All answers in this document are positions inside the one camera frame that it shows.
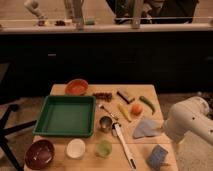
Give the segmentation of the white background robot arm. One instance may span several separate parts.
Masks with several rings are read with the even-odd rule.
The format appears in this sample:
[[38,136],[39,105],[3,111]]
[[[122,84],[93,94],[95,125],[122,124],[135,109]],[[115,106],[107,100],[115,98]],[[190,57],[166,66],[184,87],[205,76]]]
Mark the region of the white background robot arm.
[[24,2],[25,8],[34,16],[36,16],[39,20],[46,20],[47,17],[42,13],[39,8],[39,3],[37,0],[26,0]]

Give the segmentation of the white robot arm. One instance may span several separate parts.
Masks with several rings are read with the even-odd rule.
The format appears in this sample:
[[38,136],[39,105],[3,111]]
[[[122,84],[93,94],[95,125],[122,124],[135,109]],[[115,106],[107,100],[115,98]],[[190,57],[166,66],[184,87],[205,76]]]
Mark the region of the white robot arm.
[[190,131],[213,145],[213,121],[207,117],[210,107],[204,98],[194,96],[171,106],[163,123],[164,133],[174,142],[181,142]]

